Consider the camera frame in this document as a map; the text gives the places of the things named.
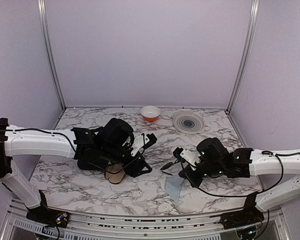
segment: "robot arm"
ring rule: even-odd
[[[15,193],[28,209],[27,218],[66,227],[67,212],[48,208],[42,191],[30,184],[21,173],[13,156],[50,155],[78,160],[84,170],[105,170],[109,163],[122,162],[131,177],[151,172],[151,167],[139,152],[156,143],[155,135],[142,133],[137,138],[133,129],[121,119],[111,119],[105,127],[97,129],[73,128],[42,130],[9,125],[7,118],[0,119],[0,182]]]
[[[264,220],[262,212],[300,197],[300,149],[262,151],[238,148],[229,153],[217,138],[203,140],[196,149],[199,156],[178,147],[173,152],[179,161],[188,163],[179,176],[190,179],[192,187],[198,187],[204,178],[222,175],[228,178],[249,178],[283,172],[296,175],[269,190],[249,194],[242,210],[222,214],[220,222],[225,229],[253,224],[258,219]]]

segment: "tan sandal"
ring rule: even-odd
[[[109,180],[112,184],[119,184],[122,182],[122,180],[126,177],[126,173],[124,170],[122,170],[124,165],[122,163],[116,163],[114,165],[108,166],[106,168],[107,171],[117,174],[112,174],[109,172],[104,173],[105,179]]]

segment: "black clamp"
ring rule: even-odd
[[[183,150],[183,148],[177,147],[173,156],[184,163],[185,159],[181,156]],[[238,148],[229,153],[218,138],[209,137],[201,141],[196,150],[200,153],[199,159],[201,160],[200,163],[195,164],[196,170],[193,171],[187,165],[179,173],[179,176],[186,179],[187,175],[197,187],[200,186],[203,178],[218,178],[223,175],[228,178],[250,177],[249,165],[252,163],[252,148]]]
[[[256,208],[256,197],[259,192],[247,196],[242,210],[221,214],[220,223],[224,229],[238,228],[265,220],[264,214]]]
[[[152,171],[139,152],[136,156],[131,155],[135,139],[134,130],[124,120],[112,118],[104,127],[96,129],[75,127],[72,131],[75,134],[76,144],[74,159],[78,160],[77,165],[81,170],[105,171],[109,164],[123,163],[124,172],[133,178]],[[157,142],[153,133],[146,136],[149,142],[143,149]]]
[[[35,222],[66,228],[69,223],[70,214],[66,211],[51,209],[48,207],[45,194],[39,190],[40,206],[27,208],[26,218]]]

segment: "orange bowl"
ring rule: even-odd
[[[144,106],[140,113],[147,122],[154,122],[159,118],[161,111],[156,106]]]

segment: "aluminum frame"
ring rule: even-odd
[[[43,35],[43,42],[44,42],[46,55],[48,58],[49,68],[50,68],[51,76],[52,76],[52,80],[53,80],[53,85],[55,88],[55,92],[56,92],[56,95],[58,98],[59,105],[60,105],[62,111],[65,111],[66,103],[65,103],[65,99],[62,94],[62,91],[61,91],[61,86],[60,86],[60,82],[59,82],[59,78],[58,78],[58,74],[57,74],[57,68],[56,68],[56,64],[55,64],[55,60],[54,60],[54,56],[53,56],[53,52],[52,52],[52,47],[51,47],[45,0],[38,0],[38,10],[39,10],[39,16],[40,16],[42,35]]]
[[[225,114],[227,115],[227,117],[228,117],[228,119],[229,119],[229,121],[230,121],[230,123],[231,123],[231,125],[232,125],[232,127],[233,127],[233,129],[234,129],[234,131],[235,131],[235,133],[236,133],[236,135],[238,136],[238,138],[239,138],[239,140],[240,140],[240,142],[242,143],[242,145],[243,145],[245,148],[247,148],[247,147],[248,147],[247,142],[245,141],[244,137],[243,137],[242,134],[240,133],[237,124],[234,122],[234,120],[232,119],[231,115],[229,115],[229,114],[227,113],[227,111],[225,111]]]
[[[249,18],[248,29],[247,29],[247,33],[246,33],[242,58],[241,58],[241,62],[239,65],[238,73],[236,75],[232,94],[231,94],[228,106],[226,108],[227,114],[231,114],[231,112],[233,110],[233,107],[236,103],[237,96],[239,93],[239,88],[240,88],[242,80],[244,78],[247,61],[249,58],[249,54],[251,52],[251,47],[252,47],[253,39],[254,39],[255,32],[256,32],[257,16],[258,16],[258,11],[259,11],[259,2],[260,2],[259,0],[252,0],[250,18]]]

